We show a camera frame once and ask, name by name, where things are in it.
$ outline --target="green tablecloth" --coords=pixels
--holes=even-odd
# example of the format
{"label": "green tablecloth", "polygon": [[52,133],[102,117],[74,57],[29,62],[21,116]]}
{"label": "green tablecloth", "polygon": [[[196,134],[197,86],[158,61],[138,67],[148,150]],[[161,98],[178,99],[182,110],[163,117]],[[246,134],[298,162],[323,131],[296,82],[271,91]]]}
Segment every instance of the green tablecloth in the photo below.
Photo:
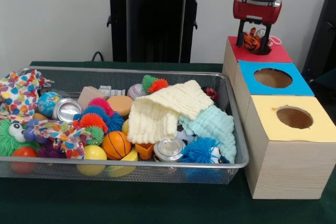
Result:
{"label": "green tablecloth", "polygon": [[[32,62],[34,66],[220,72],[220,64]],[[320,200],[252,200],[228,186],[0,178],[0,223],[336,223],[336,170]]]}

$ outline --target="toy pile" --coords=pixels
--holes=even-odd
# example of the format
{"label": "toy pile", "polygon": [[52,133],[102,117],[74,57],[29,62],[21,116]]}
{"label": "toy pile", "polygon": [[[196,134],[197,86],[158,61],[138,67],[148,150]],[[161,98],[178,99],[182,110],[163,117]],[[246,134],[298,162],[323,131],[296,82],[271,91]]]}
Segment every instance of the toy pile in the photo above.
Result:
{"label": "toy pile", "polygon": [[[234,121],[214,88],[195,80],[169,85],[145,75],[124,91],[84,87],[78,100],[51,92],[34,70],[0,80],[0,155],[185,163],[234,163]],[[134,167],[77,164],[79,172],[124,176]],[[12,165],[14,171],[27,174]]]}

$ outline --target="mint towel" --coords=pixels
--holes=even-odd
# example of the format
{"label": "mint towel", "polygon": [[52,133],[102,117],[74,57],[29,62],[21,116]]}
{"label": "mint towel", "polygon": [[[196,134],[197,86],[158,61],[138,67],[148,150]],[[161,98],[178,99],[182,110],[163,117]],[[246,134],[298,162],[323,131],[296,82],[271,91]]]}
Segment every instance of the mint towel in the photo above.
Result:
{"label": "mint towel", "polygon": [[199,137],[209,137],[217,140],[221,155],[230,164],[235,162],[237,149],[235,137],[232,134],[235,127],[232,116],[227,115],[215,105],[211,105],[206,110],[201,111],[195,121],[183,115],[178,119],[187,135],[195,134]]}

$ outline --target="orange spiky ball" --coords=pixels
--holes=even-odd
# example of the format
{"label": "orange spiky ball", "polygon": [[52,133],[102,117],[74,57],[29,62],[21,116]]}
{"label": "orange spiky ball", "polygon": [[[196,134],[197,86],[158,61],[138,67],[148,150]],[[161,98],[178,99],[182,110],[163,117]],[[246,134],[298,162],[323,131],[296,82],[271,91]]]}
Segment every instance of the orange spiky ball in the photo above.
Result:
{"label": "orange spiky ball", "polygon": [[152,83],[151,87],[148,89],[148,92],[154,93],[168,86],[169,84],[165,79],[159,79]]}
{"label": "orange spiky ball", "polygon": [[80,119],[79,125],[82,128],[96,126],[102,128],[104,133],[107,133],[108,131],[107,125],[104,123],[103,119],[99,115],[93,113],[85,114]]}

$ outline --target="box with circular hole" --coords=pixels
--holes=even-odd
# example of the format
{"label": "box with circular hole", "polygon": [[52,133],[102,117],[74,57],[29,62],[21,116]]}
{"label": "box with circular hole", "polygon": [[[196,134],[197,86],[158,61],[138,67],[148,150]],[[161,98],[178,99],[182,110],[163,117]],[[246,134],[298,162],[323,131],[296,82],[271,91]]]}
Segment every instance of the box with circular hole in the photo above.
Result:
{"label": "box with circular hole", "polygon": [[336,127],[315,97],[252,95],[245,121],[254,199],[318,199],[336,160]]}
{"label": "box with circular hole", "polygon": [[236,46],[236,41],[237,37],[229,36],[227,38],[223,64],[223,74],[229,77],[232,86],[234,85],[240,60],[250,62],[292,63],[291,58],[282,45],[273,45],[268,55],[254,55],[244,47]]}
{"label": "box with circular hole", "polygon": [[314,96],[299,70],[292,63],[240,60],[233,91],[243,124],[252,94]]}

